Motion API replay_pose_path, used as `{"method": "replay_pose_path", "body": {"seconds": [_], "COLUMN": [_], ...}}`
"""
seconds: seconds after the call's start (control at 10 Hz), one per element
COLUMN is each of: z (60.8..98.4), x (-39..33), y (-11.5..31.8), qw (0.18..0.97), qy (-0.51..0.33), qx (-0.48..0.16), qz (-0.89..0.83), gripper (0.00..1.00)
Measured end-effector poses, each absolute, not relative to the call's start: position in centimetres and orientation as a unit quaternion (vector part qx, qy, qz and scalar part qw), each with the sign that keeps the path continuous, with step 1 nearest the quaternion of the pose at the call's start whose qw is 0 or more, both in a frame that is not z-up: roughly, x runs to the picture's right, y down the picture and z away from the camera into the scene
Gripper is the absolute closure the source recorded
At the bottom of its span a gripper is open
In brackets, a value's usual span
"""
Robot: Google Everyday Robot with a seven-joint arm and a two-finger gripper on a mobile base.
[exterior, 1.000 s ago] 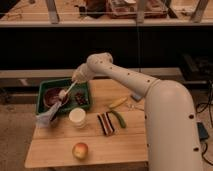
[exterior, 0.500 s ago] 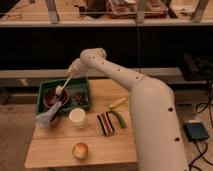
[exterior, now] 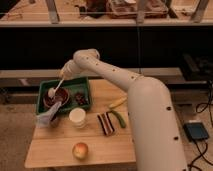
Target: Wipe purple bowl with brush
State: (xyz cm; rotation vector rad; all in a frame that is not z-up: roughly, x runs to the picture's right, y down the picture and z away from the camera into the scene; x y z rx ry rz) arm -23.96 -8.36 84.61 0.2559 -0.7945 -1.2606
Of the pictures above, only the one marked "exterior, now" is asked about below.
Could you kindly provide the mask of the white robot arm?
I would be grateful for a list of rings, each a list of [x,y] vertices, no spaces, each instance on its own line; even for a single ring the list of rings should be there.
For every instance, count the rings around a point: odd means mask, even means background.
[[[188,171],[170,91],[162,81],[102,62],[95,49],[76,51],[60,76],[71,79],[84,70],[127,93],[138,171]]]

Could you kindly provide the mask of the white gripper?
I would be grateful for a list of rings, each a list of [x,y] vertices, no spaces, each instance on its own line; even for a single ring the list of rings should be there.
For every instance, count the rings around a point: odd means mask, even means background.
[[[73,60],[69,60],[60,70],[59,77],[64,80],[70,80],[80,72],[81,68]]]

